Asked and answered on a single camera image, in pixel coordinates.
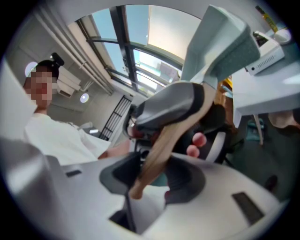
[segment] pipe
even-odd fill
[[[61,46],[61,48],[70,56],[70,58],[79,66],[82,64],[78,61],[77,58],[74,57],[74,55],[64,46],[64,44],[56,37],[56,35],[51,31],[51,29],[47,26],[47,24],[44,22],[42,17],[38,13],[34,13],[34,16],[37,18],[37,20],[42,24],[42,26],[45,28],[45,30],[50,34],[50,36]],[[93,79],[101,88],[104,89],[104,91],[108,94],[111,95],[112,93],[109,92],[105,86],[103,86],[89,71],[83,67],[83,71],[91,78]]]
[[[57,12],[53,9],[53,7],[51,7],[49,5],[48,2],[47,3],[47,7],[49,8],[50,12],[52,13],[52,15],[54,16],[55,20],[57,21],[57,23],[59,24],[59,26],[62,28],[62,30],[65,32],[65,34],[67,35],[67,37],[72,41],[72,43],[75,45],[75,47],[77,48],[77,51],[86,59],[89,60],[88,64],[91,65],[91,68],[93,70],[93,72],[95,72],[103,81],[104,83],[108,86],[108,88],[110,88],[112,91],[114,91],[112,85],[109,83],[109,81],[103,76],[103,74],[101,73],[101,71],[96,67],[96,65],[93,63],[93,61],[90,60],[90,58],[88,57],[88,55],[85,53],[84,50],[82,50],[81,46],[77,43],[76,39],[74,38],[73,34],[70,33],[70,30],[66,27],[65,23],[61,20],[60,16],[57,14]]]
[[[85,92],[94,82],[88,81],[83,88],[80,88],[79,90],[82,92]]]
[[[55,23],[52,21],[51,17],[48,15],[48,13],[42,8],[40,7],[42,14],[44,15],[44,17],[46,18],[46,20],[50,23],[50,25],[53,27],[54,31],[56,32],[56,34],[59,35],[59,37],[61,38],[62,42],[64,42],[67,47],[69,47],[69,49],[71,50],[71,52],[79,59],[80,62],[82,62],[83,64],[80,65],[80,68],[87,68],[87,70],[93,75],[93,73],[95,73],[95,71],[93,69],[91,69],[91,67],[89,65],[85,65],[86,60],[80,56],[80,54],[78,54],[78,50],[75,49],[70,42],[68,41],[68,39],[61,33],[60,29],[55,25]],[[110,87],[108,86],[107,83],[105,83],[102,78],[100,77],[101,83],[106,86],[109,90]]]

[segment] metal railing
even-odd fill
[[[112,112],[111,116],[109,117],[108,121],[106,122],[99,138],[109,141],[111,138],[114,130],[116,129],[118,123],[120,122],[122,116],[130,106],[131,101],[127,99],[125,96],[122,97],[120,102],[117,104],[116,108]]]

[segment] person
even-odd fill
[[[25,80],[25,92],[37,108],[25,127],[24,140],[39,148],[44,155],[56,157],[60,165],[87,163],[128,153],[129,139],[109,148],[110,142],[95,138],[72,123],[54,121],[47,115],[59,76],[58,68],[54,61],[44,60]],[[206,138],[197,133],[193,143],[187,148],[187,154],[197,157],[199,150],[196,146],[203,146]]]

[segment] window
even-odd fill
[[[148,44],[185,59],[200,19],[168,7],[150,6]]]
[[[130,41],[147,45],[149,6],[127,5],[125,8]]]
[[[116,78],[119,78],[120,80],[122,80],[123,82],[131,85],[131,81],[128,79],[128,78],[125,78],[119,74],[116,74],[116,73],[112,73],[113,76],[115,76]]]
[[[167,7],[127,5],[77,23],[113,80],[151,96],[180,79],[200,19]]]
[[[179,79],[179,76],[181,76],[182,71],[174,68],[161,59],[138,50],[134,50],[134,53],[136,66],[167,80],[169,83]]]

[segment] white shirt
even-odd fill
[[[25,127],[24,138],[44,155],[56,157],[60,165],[97,161],[110,145],[78,130],[78,126],[54,121],[41,113],[33,114]]]

